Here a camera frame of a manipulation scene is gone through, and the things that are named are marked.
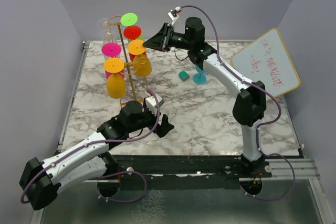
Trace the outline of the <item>gold wire glass rack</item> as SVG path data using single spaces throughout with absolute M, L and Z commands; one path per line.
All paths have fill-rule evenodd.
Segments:
M 130 82 L 130 88 L 132 91 L 132 95 L 133 95 L 133 100 L 134 101 L 138 101 L 138 102 L 143 102 L 144 99 L 141 97 L 138 97 L 135 93 L 135 86 L 134 86 L 134 82 L 133 82 L 133 76 L 139 77 L 135 74 L 135 70 L 134 70 L 134 65 L 133 65 L 133 58 L 134 55 L 131 55 L 128 51 L 128 40 L 124 37 L 123 32 L 125 27 L 121 25 L 120 19 L 121 19 L 122 15 L 115 15 L 115 16 L 111 16 L 109 18 L 109 23 L 110 23 L 110 27 L 107 29 L 108 31 L 113 33 L 113 41 L 106 41 L 107 42 L 116 42 L 121 46 L 121 53 L 120 53 L 120 59 L 124 62 L 124 69 L 119 73 L 121 76 L 124 77 L 125 80 L 125 85 L 126 85 L 126 90 L 128 91 L 128 87 L 126 84 L 126 78 L 129 79 Z M 106 79 L 109 77 L 110 73 L 108 73 L 107 71 L 105 71 L 106 73 Z

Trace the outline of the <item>blue wine glass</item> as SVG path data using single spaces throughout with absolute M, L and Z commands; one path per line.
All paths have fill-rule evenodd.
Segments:
M 206 82 L 205 70 L 201 69 L 199 66 L 195 65 L 196 74 L 193 75 L 193 81 L 195 84 L 202 85 Z

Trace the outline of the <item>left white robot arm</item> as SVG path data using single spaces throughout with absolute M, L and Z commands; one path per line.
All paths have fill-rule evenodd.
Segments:
M 40 210 L 52 203 L 59 193 L 77 183 L 93 178 L 121 181 L 124 174 L 134 174 L 131 168 L 123 168 L 110 150 L 125 142 L 142 139 L 131 138 L 130 133 L 149 129 L 150 133 L 164 137 L 174 129 L 160 106 L 146 101 L 127 102 L 119 114 L 102 123 L 86 139 L 70 149 L 39 161 L 29 160 L 19 180 L 23 190 L 20 201 Z

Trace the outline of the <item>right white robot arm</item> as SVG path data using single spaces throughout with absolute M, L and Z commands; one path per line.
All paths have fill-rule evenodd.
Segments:
M 172 25 L 164 23 L 160 31 L 143 43 L 145 48 L 168 52 L 172 47 L 184 49 L 190 61 L 223 84 L 235 98 L 233 116 L 241 125 L 243 153 L 241 171 L 254 177 L 260 171 L 262 154 L 258 149 L 257 124 L 264 117 L 266 95 L 261 81 L 244 80 L 244 76 L 218 56 L 218 51 L 205 41 L 205 27 L 198 17 L 185 22 L 185 32 L 175 32 Z

